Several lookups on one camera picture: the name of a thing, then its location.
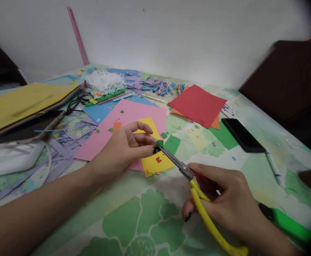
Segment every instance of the fingernail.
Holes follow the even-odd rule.
[[[153,148],[153,153],[154,153],[154,154],[158,153],[159,151],[160,151],[159,148]]]
[[[191,215],[192,215],[192,213],[191,212],[189,212],[189,214],[188,215],[186,215],[186,217],[185,217],[185,222],[188,222],[189,221],[189,219],[191,218]]]

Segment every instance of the white wall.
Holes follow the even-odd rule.
[[[28,79],[90,63],[239,88],[279,39],[311,37],[302,0],[0,0],[0,47]]]

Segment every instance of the stack of yellow paper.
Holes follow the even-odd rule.
[[[35,82],[0,95],[0,131],[62,104],[79,87],[78,84],[49,85]]]

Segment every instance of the black phone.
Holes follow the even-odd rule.
[[[42,139],[48,132],[35,132],[35,130],[50,130],[64,117],[65,111],[49,111],[24,124],[21,124],[0,136],[0,143],[16,141],[21,144],[31,143]]]
[[[247,153],[265,153],[266,149],[237,119],[222,118],[222,122]]]

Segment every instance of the yellow paper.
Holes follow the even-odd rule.
[[[153,156],[142,158],[141,163],[146,177],[168,170],[174,166],[173,162],[161,151]]]
[[[35,82],[0,95],[0,129],[61,101],[76,87]]]
[[[159,136],[157,128],[156,128],[156,125],[154,124],[152,118],[147,117],[147,118],[144,118],[144,119],[140,119],[138,121],[143,122],[145,124],[148,124],[151,127],[152,131],[153,131],[153,134],[151,134],[151,136],[154,137],[154,138],[160,139],[160,136]],[[137,130],[134,133],[145,133],[145,132],[143,130]]]

